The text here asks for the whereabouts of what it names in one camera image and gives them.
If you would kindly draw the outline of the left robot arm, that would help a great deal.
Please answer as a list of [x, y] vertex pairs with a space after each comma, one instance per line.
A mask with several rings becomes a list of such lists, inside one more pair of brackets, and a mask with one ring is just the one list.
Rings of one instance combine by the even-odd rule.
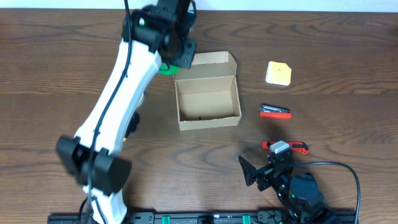
[[86, 199], [77, 223], [124, 223], [123, 187], [132, 164], [120, 156], [139, 123], [136, 110], [156, 74], [190, 68], [197, 43], [189, 33], [197, 18], [194, 0], [159, 0], [126, 11], [113, 71], [93, 111], [73, 137], [61, 136], [55, 150]]

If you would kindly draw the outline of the yellow sticky note pad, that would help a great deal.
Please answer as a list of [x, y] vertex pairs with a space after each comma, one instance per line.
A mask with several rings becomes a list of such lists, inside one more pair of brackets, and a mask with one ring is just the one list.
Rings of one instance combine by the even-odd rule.
[[270, 61], [267, 66], [265, 81], [275, 85], [289, 86], [291, 75], [292, 69], [286, 63]]

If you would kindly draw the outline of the green tape roll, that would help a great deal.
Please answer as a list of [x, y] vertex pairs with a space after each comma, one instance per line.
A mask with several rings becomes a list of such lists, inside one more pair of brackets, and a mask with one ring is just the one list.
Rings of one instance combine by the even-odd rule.
[[180, 70], [179, 67], [170, 65], [168, 63], [163, 63], [159, 68], [159, 74], [165, 76], [175, 75]]

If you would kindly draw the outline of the white tape roll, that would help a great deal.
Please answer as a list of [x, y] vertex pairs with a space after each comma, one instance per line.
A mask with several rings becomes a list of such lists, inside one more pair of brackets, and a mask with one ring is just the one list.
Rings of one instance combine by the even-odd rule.
[[140, 107], [141, 104], [143, 104], [144, 98], [145, 98], [145, 93], [143, 93], [143, 94], [141, 95], [141, 98], [140, 98], [139, 101], [137, 102], [137, 104], [136, 104], [136, 107], [137, 107], [137, 108]]

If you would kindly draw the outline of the red black stapler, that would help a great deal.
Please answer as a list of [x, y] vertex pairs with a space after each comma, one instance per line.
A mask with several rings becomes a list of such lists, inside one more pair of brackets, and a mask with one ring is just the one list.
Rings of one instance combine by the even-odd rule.
[[259, 116], [269, 119], [288, 120], [292, 118], [292, 114], [288, 108], [262, 104], [259, 110]]

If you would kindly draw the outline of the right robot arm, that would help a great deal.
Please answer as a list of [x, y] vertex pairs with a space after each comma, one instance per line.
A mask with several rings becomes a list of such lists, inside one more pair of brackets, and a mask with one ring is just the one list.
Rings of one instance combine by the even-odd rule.
[[286, 208], [284, 218], [289, 223], [341, 223], [324, 202], [324, 196], [312, 174], [292, 176], [294, 152], [270, 152], [268, 165], [255, 168], [242, 156], [238, 157], [247, 186], [257, 184], [259, 191], [275, 190], [277, 198]]

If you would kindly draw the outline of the red utility knife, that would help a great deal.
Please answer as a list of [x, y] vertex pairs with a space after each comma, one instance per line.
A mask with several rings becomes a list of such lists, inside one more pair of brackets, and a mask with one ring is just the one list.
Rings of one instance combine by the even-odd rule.
[[[275, 144], [276, 141], [263, 141], [262, 142], [262, 149], [269, 150], [270, 146]], [[308, 154], [309, 148], [308, 146], [302, 141], [287, 141], [287, 144], [292, 148], [294, 152], [299, 152], [301, 154]]]

